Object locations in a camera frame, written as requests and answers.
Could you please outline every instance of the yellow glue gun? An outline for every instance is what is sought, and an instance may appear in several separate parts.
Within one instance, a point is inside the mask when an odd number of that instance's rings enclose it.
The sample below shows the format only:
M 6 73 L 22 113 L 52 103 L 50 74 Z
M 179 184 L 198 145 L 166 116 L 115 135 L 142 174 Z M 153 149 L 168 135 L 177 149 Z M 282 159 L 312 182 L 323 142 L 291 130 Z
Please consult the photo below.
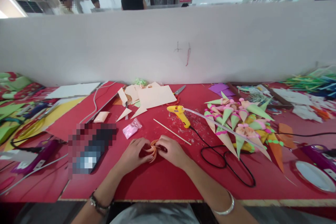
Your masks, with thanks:
M 190 126 L 190 122 L 189 122 L 189 120 L 186 118 L 186 116 L 184 115 L 184 109 L 183 109 L 183 106 L 169 106 L 169 107 L 167 107 L 167 110 L 168 110 L 169 112 L 173 112 L 173 113 L 175 113 L 175 114 L 181 119 L 181 121 L 183 122 L 184 127 L 185 127 L 185 128 L 189 128 L 189 126 Z

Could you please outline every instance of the floor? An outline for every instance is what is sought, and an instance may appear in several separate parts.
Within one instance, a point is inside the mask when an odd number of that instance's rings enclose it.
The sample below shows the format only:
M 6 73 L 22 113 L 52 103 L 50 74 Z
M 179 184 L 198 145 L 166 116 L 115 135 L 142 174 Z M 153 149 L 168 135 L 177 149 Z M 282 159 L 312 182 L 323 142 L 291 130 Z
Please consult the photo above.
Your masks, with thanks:
M 84 202 L 59 201 L 56 203 L 27 203 L 15 224 L 68 224 L 71 223 Z M 336 224 L 336 221 L 299 212 L 290 208 L 246 207 L 260 224 Z

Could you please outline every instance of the table edge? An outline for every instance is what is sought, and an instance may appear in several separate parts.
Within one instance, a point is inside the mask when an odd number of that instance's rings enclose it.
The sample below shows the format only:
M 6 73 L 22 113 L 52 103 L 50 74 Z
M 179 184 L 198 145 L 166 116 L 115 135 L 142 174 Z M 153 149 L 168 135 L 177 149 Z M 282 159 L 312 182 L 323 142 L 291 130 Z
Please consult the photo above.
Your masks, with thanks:
M 87 199 L 62 199 L 59 201 L 87 201 Z M 238 200 L 245 207 L 336 207 L 336 199 L 243 199 Z M 116 200 L 116 202 L 150 202 L 150 203 L 204 203 L 202 199 L 155 199 L 155 200 L 146 200 L 146 199 L 122 199 Z

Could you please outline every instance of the bracelet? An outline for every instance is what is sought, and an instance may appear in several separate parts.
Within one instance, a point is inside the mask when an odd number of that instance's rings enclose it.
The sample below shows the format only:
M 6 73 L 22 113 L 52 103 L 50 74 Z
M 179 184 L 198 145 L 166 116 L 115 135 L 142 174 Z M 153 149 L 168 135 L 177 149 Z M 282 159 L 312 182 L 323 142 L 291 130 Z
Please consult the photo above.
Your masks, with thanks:
M 91 205 L 94 206 L 94 208 L 96 209 L 96 211 L 101 214 L 103 217 L 105 217 L 106 214 L 104 214 L 104 211 L 109 211 L 110 210 L 110 205 L 109 206 L 102 206 L 101 204 L 99 204 L 98 200 L 96 199 L 96 197 L 93 195 L 94 192 L 96 190 L 94 190 L 90 196 L 90 203 Z
M 217 212 L 215 210 L 213 210 L 213 212 L 215 212 L 216 214 L 218 215 L 228 215 L 229 213 L 232 212 L 233 208 L 234 208 L 234 205 L 235 205 L 235 199 L 233 198 L 232 194 L 228 191 L 228 193 L 230 194 L 230 197 L 231 197 L 231 206 L 228 210 L 224 211 L 224 212 Z

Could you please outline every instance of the hand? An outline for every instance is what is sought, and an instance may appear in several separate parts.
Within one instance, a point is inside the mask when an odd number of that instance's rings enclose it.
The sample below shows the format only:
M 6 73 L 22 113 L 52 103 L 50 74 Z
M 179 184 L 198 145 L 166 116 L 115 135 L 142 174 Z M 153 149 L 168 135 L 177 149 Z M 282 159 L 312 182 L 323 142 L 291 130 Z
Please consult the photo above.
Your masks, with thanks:
M 126 148 L 124 153 L 121 155 L 121 158 L 116 163 L 118 171 L 122 176 L 133 171 L 139 165 L 148 162 L 153 158 L 152 155 L 140 158 L 139 153 L 145 144 L 150 145 L 150 141 L 145 138 L 133 139 L 129 146 Z
M 190 160 L 190 157 L 183 151 L 181 145 L 165 135 L 162 135 L 155 145 L 165 147 L 167 152 L 158 148 L 158 154 L 178 168 L 184 169 L 184 166 Z

